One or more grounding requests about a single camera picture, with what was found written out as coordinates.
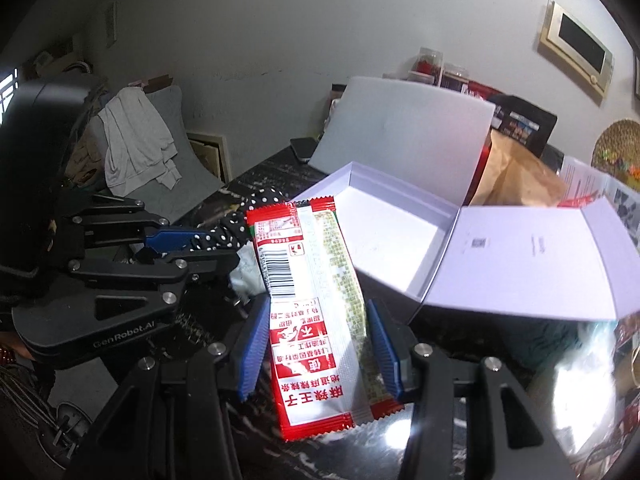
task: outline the woven basket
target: woven basket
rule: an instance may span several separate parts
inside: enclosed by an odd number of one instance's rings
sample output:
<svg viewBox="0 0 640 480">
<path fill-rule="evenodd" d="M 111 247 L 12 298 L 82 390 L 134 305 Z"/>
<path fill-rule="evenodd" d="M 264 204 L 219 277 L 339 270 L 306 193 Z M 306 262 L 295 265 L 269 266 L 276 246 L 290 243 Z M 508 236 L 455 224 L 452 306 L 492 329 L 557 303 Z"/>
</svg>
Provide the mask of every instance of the woven basket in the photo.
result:
<svg viewBox="0 0 640 480">
<path fill-rule="evenodd" d="M 593 149 L 591 165 L 640 191 L 640 123 L 624 119 L 604 130 Z"/>
</svg>

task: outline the wall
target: wall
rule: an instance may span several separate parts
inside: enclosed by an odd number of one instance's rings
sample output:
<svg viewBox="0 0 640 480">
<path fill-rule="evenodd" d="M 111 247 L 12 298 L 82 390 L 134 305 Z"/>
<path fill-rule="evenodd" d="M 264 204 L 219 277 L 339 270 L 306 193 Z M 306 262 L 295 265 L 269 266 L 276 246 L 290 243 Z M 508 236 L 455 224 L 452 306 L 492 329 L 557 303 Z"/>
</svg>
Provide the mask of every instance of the wall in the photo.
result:
<svg viewBox="0 0 640 480">
<path fill-rule="evenodd" d="M 614 53 L 601 106 L 537 53 L 548 0 L 116 0 L 106 49 L 108 1 L 86 26 L 98 72 L 114 89 L 171 73 L 187 128 L 227 136 L 235 174 L 318 131 L 331 83 L 392 72 L 420 46 L 556 113 L 551 142 L 585 161 L 611 122 L 639 118 L 631 48 L 599 0 L 557 1 Z"/>
<path fill-rule="evenodd" d="M 0 70 L 11 71 L 55 41 L 82 29 L 100 0 L 36 0 L 0 52 Z"/>
</svg>

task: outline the black and white polka dot cloth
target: black and white polka dot cloth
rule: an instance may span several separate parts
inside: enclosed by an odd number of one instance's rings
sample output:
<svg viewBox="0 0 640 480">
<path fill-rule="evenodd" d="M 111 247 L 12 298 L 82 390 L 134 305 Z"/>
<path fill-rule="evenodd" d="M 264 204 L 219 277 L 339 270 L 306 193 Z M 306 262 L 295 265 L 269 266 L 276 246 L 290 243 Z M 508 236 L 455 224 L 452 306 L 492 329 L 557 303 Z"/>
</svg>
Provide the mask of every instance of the black and white polka dot cloth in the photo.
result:
<svg viewBox="0 0 640 480">
<path fill-rule="evenodd" d="M 238 250 L 251 237 L 244 215 L 247 211 L 271 204 L 286 202 L 283 194 L 271 188 L 260 189 L 240 203 L 238 211 L 225 215 L 220 224 L 208 234 L 195 235 L 191 239 L 191 250 L 215 251 L 216 249 Z"/>
</svg>

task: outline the red snack packet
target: red snack packet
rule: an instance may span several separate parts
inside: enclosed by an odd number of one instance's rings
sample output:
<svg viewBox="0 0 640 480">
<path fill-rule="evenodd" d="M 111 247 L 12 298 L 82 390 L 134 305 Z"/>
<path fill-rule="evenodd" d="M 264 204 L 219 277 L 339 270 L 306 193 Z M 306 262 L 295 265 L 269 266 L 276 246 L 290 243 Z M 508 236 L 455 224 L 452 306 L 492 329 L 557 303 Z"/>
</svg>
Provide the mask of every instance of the red snack packet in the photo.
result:
<svg viewBox="0 0 640 480">
<path fill-rule="evenodd" d="M 472 97 L 477 97 L 482 99 L 483 101 L 487 101 L 487 99 L 493 95 L 501 94 L 499 90 L 495 88 L 491 88 L 490 86 L 483 85 L 478 81 L 469 81 L 466 88 L 462 91 L 463 94 L 471 95 Z"/>
<path fill-rule="evenodd" d="M 591 202 L 595 202 L 600 197 L 601 194 L 594 192 L 590 195 L 581 196 L 579 198 L 568 198 L 567 200 L 562 200 L 562 202 L 558 204 L 558 207 L 580 209 L 586 205 L 589 205 Z"/>
<path fill-rule="evenodd" d="M 332 197 L 248 211 L 271 295 L 271 383 L 285 440 L 401 409 L 367 339 L 364 299 Z"/>
<path fill-rule="evenodd" d="M 625 408 L 623 419 L 624 434 L 632 434 L 638 426 L 640 426 L 640 395 Z"/>
</svg>

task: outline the cable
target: cable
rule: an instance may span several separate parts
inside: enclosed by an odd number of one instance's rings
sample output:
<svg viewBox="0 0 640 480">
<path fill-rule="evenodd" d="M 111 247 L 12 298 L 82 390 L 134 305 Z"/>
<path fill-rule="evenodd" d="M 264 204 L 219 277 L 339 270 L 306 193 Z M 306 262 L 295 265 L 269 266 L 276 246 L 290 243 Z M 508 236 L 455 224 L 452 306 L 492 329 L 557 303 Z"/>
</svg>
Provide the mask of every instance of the cable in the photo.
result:
<svg viewBox="0 0 640 480">
<path fill-rule="evenodd" d="M 50 406 L 29 385 L 24 384 L 18 377 L 11 373 L 11 368 L 27 370 L 27 377 L 31 377 L 32 371 L 20 365 L 0 366 L 0 392 L 18 409 L 22 418 L 34 427 L 38 427 L 41 420 L 48 426 L 58 429 L 50 412 Z"/>
<path fill-rule="evenodd" d="M 21 299 L 22 299 L 22 296 L 18 294 L 12 294 L 10 296 L 0 294 L 0 303 L 5 304 L 6 306 L 12 306 L 18 303 L 18 301 L 20 301 Z"/>
</svg>

